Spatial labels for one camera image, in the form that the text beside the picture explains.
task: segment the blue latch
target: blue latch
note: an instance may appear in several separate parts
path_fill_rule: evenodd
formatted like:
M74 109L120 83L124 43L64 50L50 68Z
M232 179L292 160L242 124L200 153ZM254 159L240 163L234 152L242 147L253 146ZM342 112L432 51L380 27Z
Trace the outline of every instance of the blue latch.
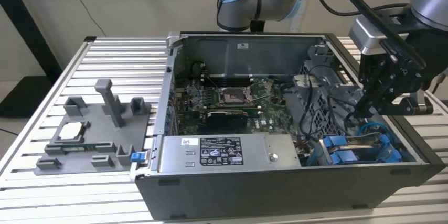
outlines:
M130 162L142 163L146 159L146 153L145 152L134 152L130 155Z

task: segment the black pole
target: black pole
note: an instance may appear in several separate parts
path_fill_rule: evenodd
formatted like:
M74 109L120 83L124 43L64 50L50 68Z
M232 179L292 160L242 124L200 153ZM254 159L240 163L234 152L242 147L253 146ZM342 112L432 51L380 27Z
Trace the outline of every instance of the black pole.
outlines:
M32 54L34 55L48 80L54 83L62 70L48 47L42 34L40 33L34 20L28 12L25 4L21 0L0 0L0 4Z
M46 75L20 80L0 103L0 117L29 118L62 70L22 1L0 0L0 4Z

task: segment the aluminum extrusion table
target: aluminum extrusion table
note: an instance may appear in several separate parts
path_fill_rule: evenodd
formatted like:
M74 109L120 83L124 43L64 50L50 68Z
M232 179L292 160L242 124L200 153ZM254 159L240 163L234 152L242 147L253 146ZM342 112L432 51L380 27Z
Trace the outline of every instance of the aluminum extrusion table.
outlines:
M358 59L360 52L349 38L340 41ZM150 103L145 141L150 144L165 50L165 38L97 38L82 43L0 161L0 222L160 223L152 220L129 172L36 176L33 168L62 119L66 97L81 95L86 103L102 102L93 88L97 78L112 79L112 91L121 102L142 97ZM426 96L434 104L433 115L406 119L448 163L448 108L430 93ZM189 223L321 222L448 223L448 168L420 187L398 190L374 209Z

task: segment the motherboard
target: motherboard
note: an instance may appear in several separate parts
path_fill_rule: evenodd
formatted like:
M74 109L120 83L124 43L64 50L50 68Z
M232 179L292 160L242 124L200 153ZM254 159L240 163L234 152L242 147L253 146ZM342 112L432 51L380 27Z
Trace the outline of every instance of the motherboard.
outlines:
M274 77L189 80L176 88L178 135L289 134L297 129Z

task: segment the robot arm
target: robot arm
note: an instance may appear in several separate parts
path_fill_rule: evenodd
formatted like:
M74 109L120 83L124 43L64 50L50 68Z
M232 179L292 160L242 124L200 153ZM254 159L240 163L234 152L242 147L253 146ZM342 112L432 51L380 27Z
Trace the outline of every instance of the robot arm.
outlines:
M353 116L430 114L422 91L448 67L448 0L410 0L405 8L380 11L362 0L350 2L361 13L349 33L361 51L362 97ZM300 0L218 0L217 25L244 31L253 20L282 20L298 5ZM393 104L404 93L410 96Z
M422 90L448 67L448 0L410 0L398 12L376 14L350 1L364 15L356 18L349 33L361 51L364 92L354 117L370 117L374 111L382 115L430 114ZM393 104L404 93L410 96Z
M225 31L244 31L253 21L282 20L298 5L298 0L218 0L216 22Z

